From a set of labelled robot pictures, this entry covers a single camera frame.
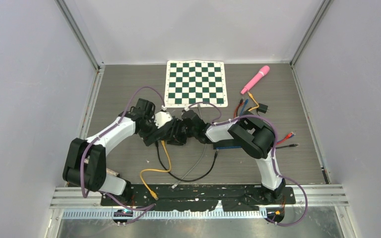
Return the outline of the ribbed black network switch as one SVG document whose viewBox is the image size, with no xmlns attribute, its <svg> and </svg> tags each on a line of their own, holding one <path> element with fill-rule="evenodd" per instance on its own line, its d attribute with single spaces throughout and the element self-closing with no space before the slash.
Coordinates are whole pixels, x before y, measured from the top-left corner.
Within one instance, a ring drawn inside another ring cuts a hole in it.
<svg viewBox="0 0 381 238">
<path fill-rule="evenodd" d="M 212 144 L 214 150 L 222 149 L 237 149 L 241 148 L 241 144 L 234 139 L 221 140 L 218 142 L 213 142 Z"/>
</svg>

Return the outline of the black power adapter with cord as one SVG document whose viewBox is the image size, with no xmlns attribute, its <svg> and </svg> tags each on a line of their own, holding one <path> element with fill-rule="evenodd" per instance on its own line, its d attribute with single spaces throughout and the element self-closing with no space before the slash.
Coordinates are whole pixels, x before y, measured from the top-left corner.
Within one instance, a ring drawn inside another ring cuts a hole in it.
<svg viewBox="0 0 381 238">
<path fill-rule="evenodd" d="M 258 105 L 258 108 L 256 109 L 256 112 L 259 114 L 259 113 L 267 113 L 268 112 L 268 105 L 265 105 L 265 104 L 259 104 Z"/>
</svg>

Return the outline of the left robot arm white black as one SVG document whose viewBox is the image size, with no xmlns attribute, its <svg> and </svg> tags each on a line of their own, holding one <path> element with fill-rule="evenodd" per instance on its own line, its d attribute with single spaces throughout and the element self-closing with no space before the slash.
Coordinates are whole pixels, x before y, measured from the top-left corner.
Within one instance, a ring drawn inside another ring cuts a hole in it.
<svg viewBox="0 0 381 238">
<path fill-rule="evenodd" d="M 131 183 L 107 172 L 106 157 L 122 141 L 135 134 L 146 146 L 168 140 L 176 117 L 165 110 L 156 111 L 155 104 L 138 99 L 135 106 L 123 111 L 109 126 L 86 139 L 75 138 L 69 145 L 63 179 L 83 186 L 85 191 L 113 195 L 120 205 L 132 199 Z"/>
</svg>

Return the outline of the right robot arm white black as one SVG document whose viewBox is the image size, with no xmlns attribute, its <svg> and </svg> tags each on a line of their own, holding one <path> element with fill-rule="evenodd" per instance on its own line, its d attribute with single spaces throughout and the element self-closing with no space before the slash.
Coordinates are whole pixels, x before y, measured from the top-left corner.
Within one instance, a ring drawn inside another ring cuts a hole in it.
<svg viewBox="0 0 381 238">
<path fill-rule="evenodd" d="M 246 111 L 228 121 L 206 123 L 188 110 L 183 111 L 181 119 L 174 120 L 171 133 L 169 139 L 177 145 L 193 137 L 202 144 L 242 148 L 256 161 L 261 174 L 262 198 L 273 204 L 283 197 L 286 182 L 276 161 L 276 130 L 266 119 Z"/>
</svg>

